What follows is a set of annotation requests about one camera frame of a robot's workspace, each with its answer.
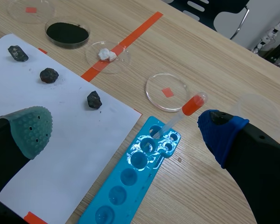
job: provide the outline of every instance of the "dropper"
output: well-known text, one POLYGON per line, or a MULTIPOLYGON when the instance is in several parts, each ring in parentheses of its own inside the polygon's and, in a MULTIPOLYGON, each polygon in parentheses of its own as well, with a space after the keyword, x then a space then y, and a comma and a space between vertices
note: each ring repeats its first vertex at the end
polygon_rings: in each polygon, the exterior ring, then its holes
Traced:
POLYGON ((205 92, 200 92, 193 96, 184 106, 182 106, 177 114, 166 125, 164 125, 156 134, 153 135, 153 138, 159 139, 181 119, 192 115, 195 111, 202 107, 207 100, 208 96, 205 92))

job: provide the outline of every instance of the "white chalk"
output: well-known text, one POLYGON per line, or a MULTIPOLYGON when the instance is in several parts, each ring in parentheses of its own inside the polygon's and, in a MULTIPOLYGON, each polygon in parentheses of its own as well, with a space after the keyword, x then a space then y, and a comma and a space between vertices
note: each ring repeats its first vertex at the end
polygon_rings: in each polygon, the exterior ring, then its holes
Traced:
POLYGON ((117 58, 117 55, 113 51, 110 51, 110 53, 109 53, 109 61, 112 62, 116 58, 117 58))
POLYGON ((109 56, 110 56, 109 54, 110 54, 110 51, 107 48, 104 48, 99 51, 98 57, 100 60, 106 61, 109 59, 109 56))

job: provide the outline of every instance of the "table surface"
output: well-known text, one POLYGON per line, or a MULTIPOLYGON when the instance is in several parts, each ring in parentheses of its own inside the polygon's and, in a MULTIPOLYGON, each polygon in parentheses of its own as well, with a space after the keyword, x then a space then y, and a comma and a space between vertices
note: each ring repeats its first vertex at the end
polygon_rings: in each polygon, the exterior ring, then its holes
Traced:
MULTIPOLYGON (((15 21, 8 15, 7 2, 0 0, 0 37, 14 33, 76 74, 88 70, 87 46, 75 50, 54 46, 46 39, 44 24, 15 21)), ((164 161, 132 223, 256 223, 243 193, 206 148, 196 122, 204 110, 228 111, 246 93, 263 95, 280 108, 280 69, 161 0, 53 2, 56 16, 73 15, 88 22, 91 42, 120 42, 154 12, 164 14, 129 47, 132 61, 125 72, 100 73, 91 81, 143 116, 67 223, 76 223, 146 119, 154 115, 167 122, 173 116, 154 107, 145 94, 148 77, 160 72, 178 75, 192 93, 207 92, 209 101, 176 125, 182 140, 174 155, 164 161)))

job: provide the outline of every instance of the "chair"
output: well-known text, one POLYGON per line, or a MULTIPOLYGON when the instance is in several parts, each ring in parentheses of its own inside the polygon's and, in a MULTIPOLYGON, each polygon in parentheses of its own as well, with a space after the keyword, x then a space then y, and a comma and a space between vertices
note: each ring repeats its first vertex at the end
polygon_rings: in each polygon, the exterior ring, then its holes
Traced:
POLYGON ((249 0, 191 0, 190 2, 195 3, 198 5, 197 8, 201 8, 201 11, 190 6, 188 4, 188 0, 174 0, 173 2, 169 3, 172 7, 178 9, 179 11, 188 11, 196 16, 199 17, 199 21, 204 25, 208 26, 209 28, 216 31, 214 26, 215 17, 221 12, 229 12, 237 14, 246 9, 246 13, 237 28, 236 32, 232 37, 231 40, 238 34, 241 27, 243 26, 244 21, 249 13, 249 8, 246 4, 249 0))

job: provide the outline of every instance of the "black rock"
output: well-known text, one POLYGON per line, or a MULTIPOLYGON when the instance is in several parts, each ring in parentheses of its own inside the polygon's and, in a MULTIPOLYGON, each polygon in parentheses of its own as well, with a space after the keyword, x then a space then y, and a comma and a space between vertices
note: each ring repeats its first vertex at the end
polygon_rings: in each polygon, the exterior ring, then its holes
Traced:
POLYGON ((58 78, 59 74, 54 69, 46 68, 44 71, 41 71, 40 75, 41 80, 45 83, 53 83, 58 78))
POLYGON ((25 54, 25 52, 18 46, 10 46, 8 48, 8 52, 17 62, 25 62, 29 59, 29 57, 25 54))
POLYGON ((96 91, 91 92, 87 97, 88 106, 93 109, 98 109, 101 107, 101 98, 98 96, 96 91))

